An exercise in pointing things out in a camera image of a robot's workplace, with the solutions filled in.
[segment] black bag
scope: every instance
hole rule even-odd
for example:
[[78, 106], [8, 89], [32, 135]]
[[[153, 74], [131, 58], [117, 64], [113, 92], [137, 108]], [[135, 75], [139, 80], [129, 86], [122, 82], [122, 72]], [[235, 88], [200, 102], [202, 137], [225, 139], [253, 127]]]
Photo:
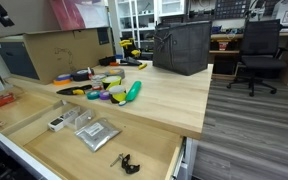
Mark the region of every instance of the black bag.
[[153, 66], [187, 76], [207, 69], [211, 28], [210, 21], [157, 25]]

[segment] black office chair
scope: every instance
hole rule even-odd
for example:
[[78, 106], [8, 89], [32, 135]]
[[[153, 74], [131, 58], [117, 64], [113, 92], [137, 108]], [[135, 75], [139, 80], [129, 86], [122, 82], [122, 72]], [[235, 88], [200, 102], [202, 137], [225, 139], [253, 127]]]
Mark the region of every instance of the black office chair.
[[275, 94], [277, 89], [273, 86], [263, 83], [262, 79], [256, 79], [255, 75], [263, 70], [281, 70], [286, 67], [286, 63], [279, 60], [285, 48], [279, 48], [279, 33], [281, 25], [280, 20], [247, 22], [245, 25], [242, 47], [240, 48], [240, 59], [245, 65], [249, 74], [246, 77], [239, 76], [231, 82], [232, 84], [248, 83], [254, 96], [254, 85], [259, 84], [271, 88], [271, 94]]

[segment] wooden tabletop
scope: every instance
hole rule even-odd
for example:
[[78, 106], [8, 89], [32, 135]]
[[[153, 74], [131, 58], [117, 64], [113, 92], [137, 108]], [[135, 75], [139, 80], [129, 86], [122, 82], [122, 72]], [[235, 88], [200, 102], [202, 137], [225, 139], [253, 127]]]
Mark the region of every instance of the wooden tabletop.
[[[280, 36], [288, 36], [288, 32], [281, 32]], [[211, 39], [241, 39], [243, 34], [212, 34]]]
[[[122, 80], [122, 85], [127, 91], [135, 81], [142, 82], [136, 99], [122, 107], [110, 101], [88, 100], [85, 95], [65, 96], [55, 93], [64, 88], [90, 84], [90, 81], [72, 82], [62, 86], [40, 85], [16, 78], [8, 78], [6, 81], [24, 89], [57, 96], [97, 111], [123, 115], [182, 136], [200, 139], [213, 65], [208, 65], [207, 70], [194, 75], [183, 76], [153, 67], [150, 61], [146, 63], [148, 63], [147, 67], [142, 70], [134, 66], [119, 67], [125, 70], [126, 77]], [[98, 66], [94, 71], [95, 74], [99, 74], [113, 68]]]

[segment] small silver package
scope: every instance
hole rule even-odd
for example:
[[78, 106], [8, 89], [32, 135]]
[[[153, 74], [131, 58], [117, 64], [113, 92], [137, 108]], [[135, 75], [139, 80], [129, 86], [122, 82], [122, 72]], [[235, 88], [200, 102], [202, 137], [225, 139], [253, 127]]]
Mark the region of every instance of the small silver package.
[[82, 139], [93, 152], [96, 152], [120, 132], [121, 130], [110, 124], [107, 119], [100, 118], [76, 131], [75, 135]]

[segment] open drawer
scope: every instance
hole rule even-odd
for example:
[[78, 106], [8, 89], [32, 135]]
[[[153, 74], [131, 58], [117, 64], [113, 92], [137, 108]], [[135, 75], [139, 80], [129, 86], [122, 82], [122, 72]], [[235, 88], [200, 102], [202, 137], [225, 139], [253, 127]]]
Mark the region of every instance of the open drawer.
[[[127, 115], [95, 112], [94, 120], [105, 117], [122, 132], [93, 153], [74, 130], [64, 127], [52, 132], [47, 127], [48, 122], [73, 107], [68, 103], [2, 134], [62, 179], [171, 178], [182, 147], [180, 135], [141, 124]], [[130, 164], [140, 164], [140, 171], [126, 174], [121, 161], [110, 167], [120, 153], [130, 154]]]
[[43, 114], [62, 106], [58, 98], [45, 96], [37, 92], [24, 92], [12, 87], [0, 92], [0, 95], [12, 92], [15, 101], [0, 107], [0, 120], [5, 125], [0, 127], [2, 134], [13, 132], [27, 124], [30, 124]]

